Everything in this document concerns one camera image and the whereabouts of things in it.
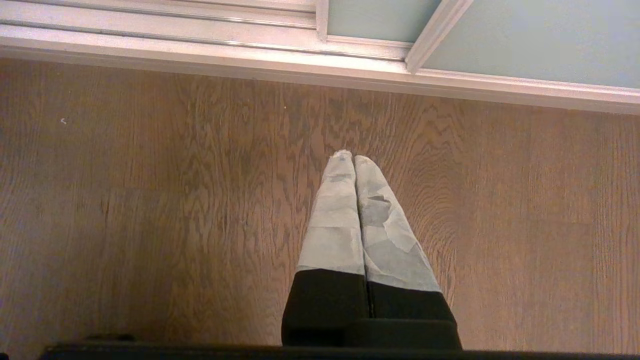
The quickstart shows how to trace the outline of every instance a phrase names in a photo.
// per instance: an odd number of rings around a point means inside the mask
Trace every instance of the hardwood floor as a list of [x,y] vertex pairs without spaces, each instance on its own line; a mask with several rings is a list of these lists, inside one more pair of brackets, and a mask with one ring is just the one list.
[[0,350],[279,344],[328,156],[378,163],[467,349],[640,352],[640,118],[0,60]]

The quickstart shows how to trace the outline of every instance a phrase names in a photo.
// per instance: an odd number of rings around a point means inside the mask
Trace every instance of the wood grain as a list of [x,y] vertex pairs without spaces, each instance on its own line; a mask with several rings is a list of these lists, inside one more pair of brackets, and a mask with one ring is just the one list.
[[342,148],[387,176],[465,348],[640,352],[638,117],[16,60],[0,81],[16,359],[112,331],[279,344]]

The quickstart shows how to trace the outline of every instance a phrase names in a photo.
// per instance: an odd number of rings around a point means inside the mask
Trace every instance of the light blue wall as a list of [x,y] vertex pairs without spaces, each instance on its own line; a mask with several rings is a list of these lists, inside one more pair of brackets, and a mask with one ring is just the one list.
[[440,0],[329,0],[329,35],[414,42]]
[[425,68],[640,88],[640,0],[475,0]]

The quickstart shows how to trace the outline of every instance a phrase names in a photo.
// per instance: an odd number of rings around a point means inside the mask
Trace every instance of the wooden floor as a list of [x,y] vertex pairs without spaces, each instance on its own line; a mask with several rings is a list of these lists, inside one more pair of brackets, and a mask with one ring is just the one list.
[[378,163],[468,349],[640,352],[640,118],[0,60],[0,350],[279,344],[328,156]]

